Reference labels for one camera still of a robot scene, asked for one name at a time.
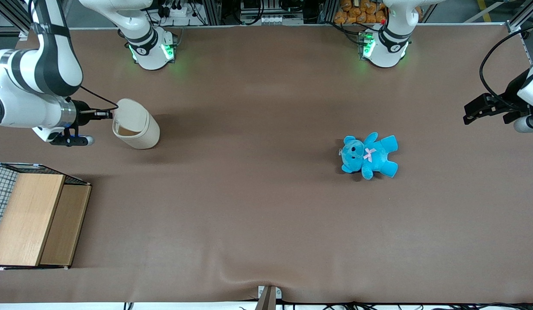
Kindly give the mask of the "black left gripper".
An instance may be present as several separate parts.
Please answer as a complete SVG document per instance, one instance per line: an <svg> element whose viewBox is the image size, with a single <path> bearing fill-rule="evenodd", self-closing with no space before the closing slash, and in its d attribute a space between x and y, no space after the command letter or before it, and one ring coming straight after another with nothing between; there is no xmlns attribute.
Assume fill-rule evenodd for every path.
<svg viewBox="0 0 533 310"><path fill-rule="evenodd" d="M488 93L484 93L472 101L473 105L465 105L465 115L463 116L464 124L469 125L477 119L503 113L503 122L508 125L518 120L520 117L528 116L530 114L530 106L517 95L501 94L501 98L505 100L505 103L502 103Z"/></svg>

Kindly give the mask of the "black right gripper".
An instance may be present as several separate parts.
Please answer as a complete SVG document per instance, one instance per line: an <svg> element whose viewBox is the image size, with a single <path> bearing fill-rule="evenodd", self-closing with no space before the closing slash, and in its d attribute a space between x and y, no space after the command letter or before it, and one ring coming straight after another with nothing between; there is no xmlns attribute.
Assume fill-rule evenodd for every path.
<svg viewBox="0 0 533 310"><path fill-rule="evenodd" d="M72 128L87 125L93 117L95 120L113 119L113 113L109 110L95 111L94 108L90 108L84 101L72 100L71 102L74 104L76 110L76 118L71 125Z"/></svg>

